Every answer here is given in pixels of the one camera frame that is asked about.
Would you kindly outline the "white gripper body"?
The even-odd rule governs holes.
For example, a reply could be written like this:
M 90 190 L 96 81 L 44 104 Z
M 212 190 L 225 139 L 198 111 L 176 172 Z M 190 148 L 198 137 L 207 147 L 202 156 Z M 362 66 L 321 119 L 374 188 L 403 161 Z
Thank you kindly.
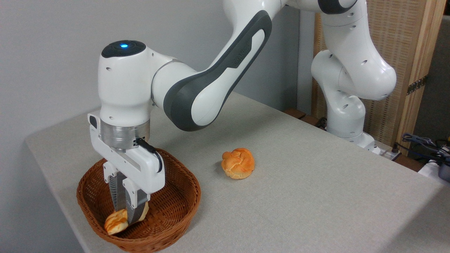
M 148 140 L 149 121 L 126 127 L 109 125 L 95 111 L 88 114 L 88 122 L 92 146 L 102 157 L 147 194 L 164 187 L 165 172 L 161 157 L 136 142 L 137 139 Z

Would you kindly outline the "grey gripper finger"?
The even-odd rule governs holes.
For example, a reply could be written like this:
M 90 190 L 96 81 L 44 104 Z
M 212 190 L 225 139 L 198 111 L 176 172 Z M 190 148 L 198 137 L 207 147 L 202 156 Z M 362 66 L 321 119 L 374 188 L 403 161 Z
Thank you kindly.
M 103 177 L 109 185 L 112 203 L 115 211 L 126 208 L 126 190 L 123 186 L 123 180 L 126 176 L 120 172 L 111 162 L 103 164 Z
M 128 224 L 142 221 L 148 211 L 148 194 L 137 186 L 131 179 L 125 179 L 123 186 L 126 190 L 126 208 Z

